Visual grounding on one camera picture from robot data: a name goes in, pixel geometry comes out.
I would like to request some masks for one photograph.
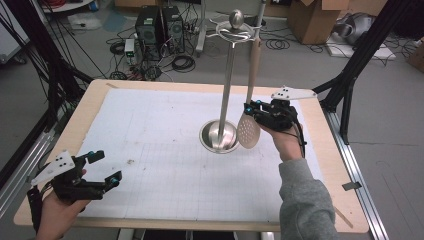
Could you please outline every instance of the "round knob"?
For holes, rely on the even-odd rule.
[[[233,10],[230,14],[229,21],[232,28],[239,29],[244,23],[243,13],[238,9]]]

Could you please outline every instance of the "aluminum frame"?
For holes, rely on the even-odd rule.
[[[346,145],[343,141],[343,137],[339,132],[340,120],[337,113],[324,111],[324,116],[330,126],[334,140],[343,158],[346,170],[350,176],[352,182],[359,182],[362,187],[356,189],[356,195],[358,196],[359,202],[361,203],[362,209],[364,210],[365,217],[370,226],[371,233],[376,240],[388,240],[386,229],[383,222],[378,214],[377,208],[371,198],[371,194],[368,191],[365,179],[362,176],[361,170],[359,169],[358,163],[355,156],[353,155],[352,148]]]
[[[58,119],[64,116],[63,109],[58,112]],[[14,171],[8,182],[0,191],[0,219],[4,216],[5,212],[13,202],[19,191],[22,189],[24,184],[27,182],[27,178],[34,171],[38,162],[42,160],[44,155],[47,153],[47,149],[55,140],[55,126],[51,128],[49,132],[42,132],[37,140],[35,140],[31,149],[27,152],[22,162],[19,164],[17,169]]]

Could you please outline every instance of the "spatula head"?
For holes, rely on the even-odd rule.
[[[243,115],[237,126],[237,138],[239,143],[247,149],[253,148],[259,141],[261,128],[252,116]]]

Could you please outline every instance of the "floor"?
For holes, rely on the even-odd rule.
[[[75,32],[75,38],[103,71],[114,68],[107,39],[134,25],[135,14],[118,11],[113,4],[95,13],[103,26]],[[284,19],[267,19],[267,30],[285,28]],[[69,48],[77,67],[90,76],[101,75],[70,40]],[[232,84],[246,85],[248,45],[237,48]],[[406,63],[401,48],[392,45],[396,60],[385,66],[373,60],[356,82],[349,125],[349,140],[374,203],[391,239],[424,239],[424,187],[422,161],[424,128],[424,75]],[[167,72],[157,81],[223,84],[227,44],[208,39],[204,53],[195,58],[189,73]],[[314,88],[338,75],[348,59],[330,57],[298,43],[284,50],[262,47],[257,86]],[[126,68],[121,64],[119,69]],[[30,63],[9,62],[0,66],[0,167],[3,167],[47,108],[44,92]],[[31,239],[30,227],[13,224],[14,212],[27,186],[0,219],[2,239]],[[116,239],[117,229],[72,229],[64,239]],[[372,239],[370,234],[340,234],[341,239]],[[258,239],[257,233],[241,233],[239,239]]]

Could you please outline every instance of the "human hand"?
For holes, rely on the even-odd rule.
[[[52,191],[43,200],[40,228],[36,240],[57,240],[71,228],[77,215],[91,200],[78,200],[73,204],[61,201]]]
[[[259,124],[259,126],[272,136],[274,145],[280,153],[280,159],[283,162],[303,158],[302,150],[294,127],[291,127],[287,131],[276,132],[263,125]]]

